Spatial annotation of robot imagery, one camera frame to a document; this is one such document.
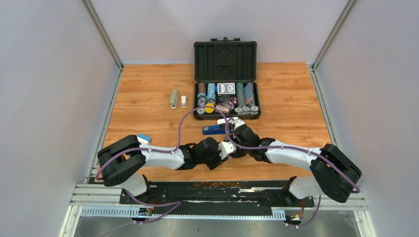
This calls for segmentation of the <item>white and blue staple box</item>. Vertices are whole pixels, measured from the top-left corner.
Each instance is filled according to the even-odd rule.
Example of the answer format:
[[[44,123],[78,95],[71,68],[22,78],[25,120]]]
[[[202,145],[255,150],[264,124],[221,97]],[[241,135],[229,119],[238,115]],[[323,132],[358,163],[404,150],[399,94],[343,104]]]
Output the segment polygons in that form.
[[[144,135],[144,134],[138,134],[137,135],[137,140],[141,143],[141,144],[146,144],[146,145],[150,145],[152,143],[152,138]]]

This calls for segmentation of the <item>blue stapler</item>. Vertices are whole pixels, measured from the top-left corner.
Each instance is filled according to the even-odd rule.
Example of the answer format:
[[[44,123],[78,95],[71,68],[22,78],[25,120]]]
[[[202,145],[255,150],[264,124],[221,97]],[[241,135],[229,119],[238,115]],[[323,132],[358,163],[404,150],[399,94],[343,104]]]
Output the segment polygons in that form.
[[[210,125],[205,126],[202,129],[203,135],[221,135],[225,134],[225,124],[216,124],[216,125]]]

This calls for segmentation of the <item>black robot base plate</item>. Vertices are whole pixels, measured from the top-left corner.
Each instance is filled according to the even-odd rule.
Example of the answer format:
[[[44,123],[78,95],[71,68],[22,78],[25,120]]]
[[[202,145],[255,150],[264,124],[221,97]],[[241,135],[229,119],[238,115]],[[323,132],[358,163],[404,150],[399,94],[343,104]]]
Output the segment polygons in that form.
[[[158,214],[170,210],[177,201],[181,204],[176,213],[187,214],[266,214],[273,207],[295,211],[314,207],[311,197],[302,201],[285,198],[282,192],[285,184],[285,180],[151,182],[148,191],[137,196],[138,201],[122,190],[120,203],[155,204],[153,212]]]

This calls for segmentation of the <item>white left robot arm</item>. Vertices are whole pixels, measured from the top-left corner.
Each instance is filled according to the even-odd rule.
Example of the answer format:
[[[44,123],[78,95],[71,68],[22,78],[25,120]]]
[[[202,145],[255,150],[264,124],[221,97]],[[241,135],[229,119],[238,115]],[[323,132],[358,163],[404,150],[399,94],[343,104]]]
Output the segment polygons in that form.
[[[235,151],[236,147],[231,142],[217,142],[211,137],[198,144],[167,148],[142,143],[137,136],[129,135],[98,152],[98,177],[105,186],[121,186],[139,204],[145,204],[151,199],[151,190],[145,175],[138,173],[140,168],[189,170],[205,164],[213,170]]]

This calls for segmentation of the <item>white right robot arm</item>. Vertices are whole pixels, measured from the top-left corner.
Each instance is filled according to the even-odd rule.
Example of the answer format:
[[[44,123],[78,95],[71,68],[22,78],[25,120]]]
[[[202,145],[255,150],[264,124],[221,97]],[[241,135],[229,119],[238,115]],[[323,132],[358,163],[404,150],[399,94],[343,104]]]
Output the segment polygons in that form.
[[[289,179],[282,192],[283,202],[295,206],[308,196],[326,195],[345,203],[352,193],[359,193],[357,182],[362,171],[335,145],[322,148],[292,146],[273,138],[259,138],[247,125],[236,127],[230,140],[256,161],[295,166],[312,175]]]

